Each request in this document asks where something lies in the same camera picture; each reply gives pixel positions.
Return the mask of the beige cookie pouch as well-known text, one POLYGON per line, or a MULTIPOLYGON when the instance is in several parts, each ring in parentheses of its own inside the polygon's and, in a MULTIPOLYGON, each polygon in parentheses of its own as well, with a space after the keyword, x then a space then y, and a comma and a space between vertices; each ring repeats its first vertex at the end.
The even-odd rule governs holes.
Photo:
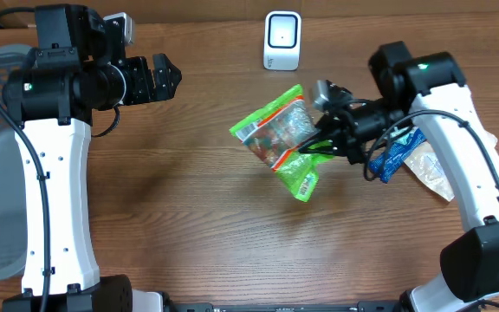
POLYGON ((431 191, 450 202, 454 192, 431 144, 417 127, 396 140, 399 161, 406 164, 415 176, 431 191))

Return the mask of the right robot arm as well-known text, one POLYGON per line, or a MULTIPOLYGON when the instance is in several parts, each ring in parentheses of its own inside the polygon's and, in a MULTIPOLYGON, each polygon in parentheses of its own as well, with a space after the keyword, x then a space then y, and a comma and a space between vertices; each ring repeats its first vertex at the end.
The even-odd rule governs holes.
POLYGON ((458 203, 463 235, 440 254, 441 271, 407 290, 392 311, 478 311, 499 296, 499 155, 487 139, 462 70, 451 54, 413 57, 402 42, 379 47, 368 67, 380 91, 375 101, 354 98, 319 81, 317 133, 302 153, 341 156, 368 164, 387 155, 392 132, 417 127, 431 144, 458 203))

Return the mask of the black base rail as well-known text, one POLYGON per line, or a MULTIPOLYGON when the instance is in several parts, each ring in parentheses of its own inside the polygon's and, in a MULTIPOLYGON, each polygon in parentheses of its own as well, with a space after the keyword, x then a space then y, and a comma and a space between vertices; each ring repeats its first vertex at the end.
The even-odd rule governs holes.
POLYGON ((213 305, 208 302, 165 304, 165 312, 400 312, 398 301, 360 301, 353 304, 213 305))

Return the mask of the green Haribo candy bag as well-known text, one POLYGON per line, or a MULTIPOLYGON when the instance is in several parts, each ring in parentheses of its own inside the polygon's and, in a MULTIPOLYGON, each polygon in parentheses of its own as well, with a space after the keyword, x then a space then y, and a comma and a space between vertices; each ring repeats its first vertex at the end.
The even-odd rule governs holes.
POLYGON ((269 167, 292 196, 302 202, 309 201, 319 181, 316 167, 333 158, 298 152, 298 148, 317 133, 299 84, 230 128, 230 134, 269 167))

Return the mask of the blue snack packet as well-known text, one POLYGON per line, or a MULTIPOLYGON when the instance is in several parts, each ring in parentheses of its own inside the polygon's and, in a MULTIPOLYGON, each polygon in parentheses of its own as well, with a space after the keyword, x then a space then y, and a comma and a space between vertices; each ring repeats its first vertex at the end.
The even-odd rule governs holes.
POLYGON ((370 172, 376 174, 383 159, 386 160, 384 168, 379 174, 379 179, 383 183, 387 183, 412 152, 425 141, 425 136, 417 127, 396 128, 391 134, 391 138, 390 151, 382 153, 376 159, 371 160, 368 165, 370 172))

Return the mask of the white barcode scanner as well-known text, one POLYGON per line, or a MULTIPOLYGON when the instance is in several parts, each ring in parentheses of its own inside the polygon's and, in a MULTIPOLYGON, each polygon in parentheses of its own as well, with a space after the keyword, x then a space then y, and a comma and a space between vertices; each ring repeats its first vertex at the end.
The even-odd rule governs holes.
POLYGON ((274 10, 265 18, 263 66, 267 70, 295 71, 301 54, 301 16, 274 10))

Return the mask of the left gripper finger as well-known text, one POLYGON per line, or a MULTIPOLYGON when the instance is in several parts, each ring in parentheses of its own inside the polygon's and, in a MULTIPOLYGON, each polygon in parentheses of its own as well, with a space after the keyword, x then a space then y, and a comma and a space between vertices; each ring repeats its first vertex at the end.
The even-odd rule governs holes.
POLYGON ((181 81, 182 73, 166 54, 160 53, 152 56, 153 75, 156 81, 181 81))
POLYGON ((176 89, 182 81, 181 75, 156 75, 155 89, 152 98, 155 101, 168 101, 175 96, 176 89))

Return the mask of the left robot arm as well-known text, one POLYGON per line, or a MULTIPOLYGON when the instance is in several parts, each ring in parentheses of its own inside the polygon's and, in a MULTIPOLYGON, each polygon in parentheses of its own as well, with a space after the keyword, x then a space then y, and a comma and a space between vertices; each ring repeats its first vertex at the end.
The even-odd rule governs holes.
POLYGON ((6 311, 172 309, 160 292, 103 276, 95 260, 87 204, 93 111, 170 100, 182 75, 166 55, 127 57, 134 21, 77 4, 34 8, 33 64, 13 71, 3 100, 23 163, 27 255, 22 291, 6 311))

